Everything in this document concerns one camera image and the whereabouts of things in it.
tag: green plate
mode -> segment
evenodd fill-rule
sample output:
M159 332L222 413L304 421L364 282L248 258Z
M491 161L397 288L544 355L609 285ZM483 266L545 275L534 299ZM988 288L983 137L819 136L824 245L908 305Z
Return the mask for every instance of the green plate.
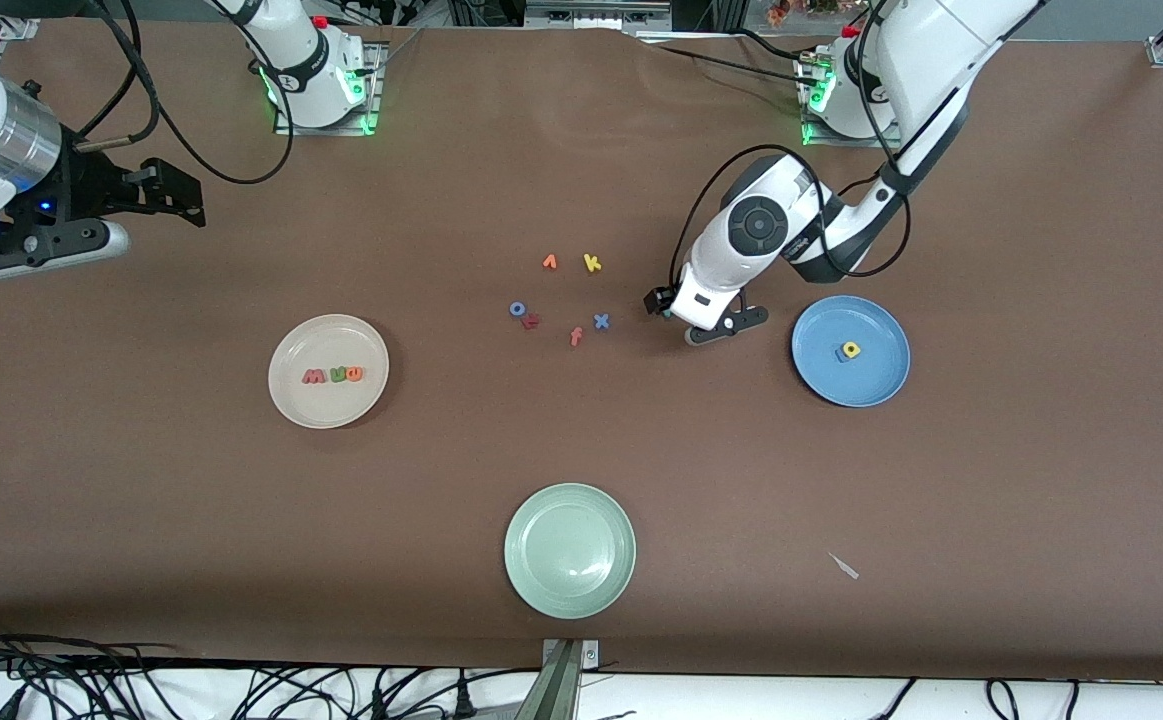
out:
M514 512L505 533L505 571L523 601L563 620L615 603L635 573L635 529L600 489L542 489Z

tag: plate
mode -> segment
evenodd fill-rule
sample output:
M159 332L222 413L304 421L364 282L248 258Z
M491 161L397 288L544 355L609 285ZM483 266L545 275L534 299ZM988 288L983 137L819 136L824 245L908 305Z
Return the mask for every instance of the plate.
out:
M859 354L847 359L846 343L855 343ZM808 387L846 407L887 401L909 377L909 341L901 325L864 297L813 302L791 333L790 351Z
M380 400L390 375L381 334L351 315L300 323L270 357L270 397L293 423L329 429L352 423Z
M514 512L505 533L505 571L523 601L563 620L598 614L635 573L635 529L600 489L542 489Z

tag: plate rim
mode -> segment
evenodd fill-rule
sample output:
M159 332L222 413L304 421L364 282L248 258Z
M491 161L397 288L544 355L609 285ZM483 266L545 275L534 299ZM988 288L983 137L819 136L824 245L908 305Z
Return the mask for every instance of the plate rim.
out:
M804 372L804 364L800 363L801 355L795 350L795 342L799 340L799 333L801 329L806 329L806 327L808 327L808 325L813 322L813 320L809 320L808 318L809 314L813 313L813 311L816 311L818 305L823 305L829 302L843 302L843 301L861 304L866 306L869 309L878 311L878 313L882 313L883 316L886 318L887 321L891 323L891 329L896 329L897 336L901 338L900 348L905 351L905 368L902 368L901 370L901 377L897 379L896 386L892 387L886 395L878 398L878 400L873 400L872 402L848 402L841 400L841 398L826 395L821 388L814 386L814 384L809 382L808 375ZM898 392L901 392L901 387L905 387L906 380L909 379L909 365L911 365L909 336L906 336L905 328L901 327L900 320L897 320L896 315L889 313L887 307L884 307L878 302L868 299L868 297L848 295L847 293L843 293L843 295L828 295L828 297L822 297L822 299L814 301L808 307L805 307L802 313L799 314L799 319L795 320L795 327L791 328L790 332L790 357L793 361L793 364L795 364L795 371L799 373L799 378L801 379L801 382L808 384L811 391L822 397L823 400L827 400L829 402L833 402L834 405L840 405L843 407L856 407L856 409L864 409L864 407L873 407L875 405L883 405L887 400L892 400L892 398L896 397Z
M278 364L280 363L279 350L281 347L286 345L288 341L292 340L292 337L295 336L298 333L307 332L307 329L309 329L312 325L326 323L329 322L329 320L342 320L342 322L348 322L348 325L359 325L361 329L366 329L365 334L371 334L372 337L376 337L376 340L380 342L381 350L385 354L385 368L381 375L381 386L377 390L376 395L372 397L372 400L368 404L368 406L363 407L363 411L361 413L354 415L354 418L349 418L348 420L338 421L338 423L336 425L312 425L312 423L306 423L306 421L293 418L287 413L287 411L283 408L281 405L279 405L278 398L274 397L276 393L278 393L278 388L276 387L276 384L278 384L278 382L274 378L274 370L276 366L278 366ZM369 411L372 409L372 407L374 407L377 402L381 400L381 395L385 395L385 386L386 384L388 384L388 382L390 382L390 347L386 345L385 337L381 336L380 332L378 332L374 327L372 327L372 325L368 322L368 320L358 318L356 315L347 315L344 313L328 313L324 315L315 315L311 319L302 320L302 322L297 325L297 327L290 329L287 334L284 334L283 340L279 341L278 345L274 345L274 350L270 354L270 365L266 369L266 387L270 388L270 404L273 405L274 409L278 409L279 414L284 415L284 418L287 419L291 423L301 425L302 428L308 428L312 430L330 430L335 428L343 428L345 427L345 425L352 423L354 420L358 420L363 415L366 415Z
M516 575L512 570L512 566L514 565L512 565L511 561L512 557L511 550L514 546L516 546L516 541L513 541L512 539L512 529L514 528L514 525L516 525L516 521L520 520L520 516L523 514L523 511L526 509L527 506L530 505L531 501L537 500L537 498L544 496L545 493L558 492L559 489L580 489L582 492L588 493L591 497L601 498L601 500L612 502L612 506L616 507L619 515L621 515L621 519L625 521L623 523L625 528L628 529L628 537L630 537L630 562L628 562L628 565L630 565L630 570L628 570L627 573L625 573L625 577L621 578L621 582L613 591L612 598L607 603L604 603L600 607L598 607L598 609L586 612L586 614L582 615L562 614L562 612L555 612L554 609L544 609L544 607L540 607L536 603L533 603L531 600L529 600L529 598L523 596L520 584L516 583ZM537 489L536 492L527 497L526 500L520 502L520 506L518 506L518 508L514 509L514 514L511 516L509 522L505 525L505 540L504 540L502 553L504 553L505 575L507 575L509 584L514 589L514 594L518 594L518 597L520 597L520 600L526 603L526 605L531 607L531 609L540 612L541 615L545 615L557 620L582 620L585 618L598 615L600 614L600 612L604 612L605 609L612 607L613 603L616 603L618 598L621 598L621 596L625 594L626 589L630 586L630 579L635 577L635 565L637 564L638 559L638 539L635 536L635 523L632 522L630 514L626 512L626 508L621 506L621 502L618 502L616 498L609 496L609 493L607 492L604 492L602 489L591 486L591 484L587 483L572 483L572 482L555 483L550 484L550 486Z

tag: blue plate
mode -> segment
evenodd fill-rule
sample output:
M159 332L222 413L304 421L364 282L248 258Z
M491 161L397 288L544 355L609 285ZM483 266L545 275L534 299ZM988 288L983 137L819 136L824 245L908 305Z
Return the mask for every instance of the blue plate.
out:
M843 343L859 354L848 359ZM854 295L813 302L790 337L795 369L818 395L847 407L886 401L909 377L909 342L883 307Z

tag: table surface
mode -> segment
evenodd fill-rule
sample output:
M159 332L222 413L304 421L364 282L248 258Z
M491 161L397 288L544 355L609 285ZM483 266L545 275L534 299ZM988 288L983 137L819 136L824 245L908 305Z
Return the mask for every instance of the table surface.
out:
M241 38L143 29L187 135L269 167ZM2 67L74 127L123 70L86 20ZM530 665L586 637L630 670L1163 678L1163 70L1135 44L1012 44L971 108L896 268L819 287L775 266L750 290L772 320L701 348L641 297L719 163L797 142L778 81L618 33L427 31L374 137L299 140L261 186L166 129L113 152L194 170L209 224L123 218L123 259L0 281L0 626L243 660ZM143 113L133 92L97 136ZM878 165L808 156L834 187ZM829 293L909 334L887 404L793 373L791 325ZM316 432L266 368L324 313L379 328L392 372ZM573 350L595 313L612 332ZM504 573L513 511L558 482L612 493L638 542L626 594L575 623Z

